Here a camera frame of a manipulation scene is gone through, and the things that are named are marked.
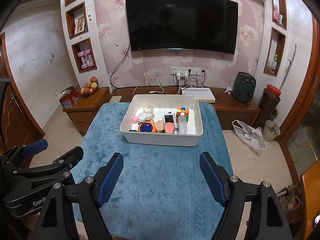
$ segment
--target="green air fryer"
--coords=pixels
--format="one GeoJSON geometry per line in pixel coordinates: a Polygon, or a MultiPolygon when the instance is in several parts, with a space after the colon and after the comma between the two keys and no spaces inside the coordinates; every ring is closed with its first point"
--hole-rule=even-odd
{"type": "Polygon", "coordinates": [[[252,99],[255,88],[256,80],[252,75],[245,72],[238,72],[232,94],[237,101],[248,104],[252,99]]]}

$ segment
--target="glass door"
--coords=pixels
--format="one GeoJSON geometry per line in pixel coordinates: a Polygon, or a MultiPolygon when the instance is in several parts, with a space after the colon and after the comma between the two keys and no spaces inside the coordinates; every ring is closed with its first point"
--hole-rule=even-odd
{"type": "Polygon", "coordinates": [[[299,126],[285,143],[298,177],[320,159],[320,89],[299,126]]]}

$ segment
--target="storage box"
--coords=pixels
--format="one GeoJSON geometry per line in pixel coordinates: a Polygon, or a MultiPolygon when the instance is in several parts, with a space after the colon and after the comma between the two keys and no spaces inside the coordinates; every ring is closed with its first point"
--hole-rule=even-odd
{"type": "Polygon", "coordinates": [[[168,146],[196,146],[203,134],[202,120],[198,100],[190,95],[136,95],[121,122],[120,131],[130,143],[168,145],[168,146]],[[145,133],[131,132],[137,130],[138,124],[132,118],[139,116],[144,107],[154,107],[154,121],[163,119],[169,112],[176,114],[178,107],[189,108],[187,134],[145,133]]]}
{"type": "Polygon", "coordinates": [[[64,109],[69,109],[76,105],[79,100],[79,91],[75,89],[75,87],[68,87],[65,90],[70,90],[71,92],[64,97],[62,97],[59,101],[64,109]]]}

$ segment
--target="rubik's cube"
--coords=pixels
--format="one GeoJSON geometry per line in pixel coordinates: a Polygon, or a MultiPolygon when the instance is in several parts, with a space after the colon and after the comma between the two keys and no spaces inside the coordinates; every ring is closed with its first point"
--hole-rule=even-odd
{"type": "Polygon", "coordinates": [[[189,119],[189,108],[186,108],[186,107],[178,107],[177,109],[177,115],[176,115],[176,118],[177,118],[177,122],[178,122],[178,118],[179,118],[179,115],[181,116],[185,116],[186,117],[186,120],[188,122],[188,119],[189,119]]]}

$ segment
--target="tv screen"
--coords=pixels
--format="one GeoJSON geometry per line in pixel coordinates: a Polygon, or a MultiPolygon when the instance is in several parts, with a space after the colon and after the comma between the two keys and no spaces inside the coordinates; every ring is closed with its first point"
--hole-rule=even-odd
{"type": "Polygon", "coordinates": [[[126,0],[131,50],[198,49],[234,54],[238,3],[126,0]]]}

